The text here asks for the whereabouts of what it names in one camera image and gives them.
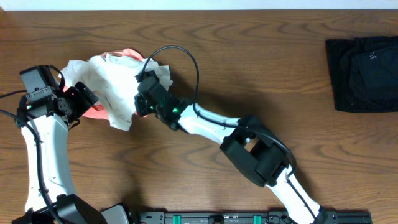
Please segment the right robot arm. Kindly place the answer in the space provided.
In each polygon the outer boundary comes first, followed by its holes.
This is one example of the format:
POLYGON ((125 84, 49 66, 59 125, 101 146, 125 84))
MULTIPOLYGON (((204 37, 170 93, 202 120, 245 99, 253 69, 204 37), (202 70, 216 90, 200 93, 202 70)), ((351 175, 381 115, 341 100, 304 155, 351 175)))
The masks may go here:
POLYGON ((294 155, 257 117, 229 118, 176 97, 153 71, 139 73, 136 80, 139 116, 154 114, 174 131, 218 143, 221 152, 245 178, 273 192, 293 222, 325 223, 326 211, 311 199, 295 176, 294 155))

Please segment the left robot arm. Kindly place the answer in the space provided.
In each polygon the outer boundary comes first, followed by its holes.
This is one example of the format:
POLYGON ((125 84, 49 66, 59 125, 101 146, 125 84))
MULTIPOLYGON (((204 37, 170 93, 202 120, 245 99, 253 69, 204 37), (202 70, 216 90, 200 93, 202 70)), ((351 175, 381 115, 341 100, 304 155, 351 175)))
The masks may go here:
POLYGON ((69 129, 98 97, 82 82, 28 85, 16 123, 25 139, 29 193, 25 214, 14 223, 131 223, 123 204, 99 211, 76 193, 67 152, 69 129))

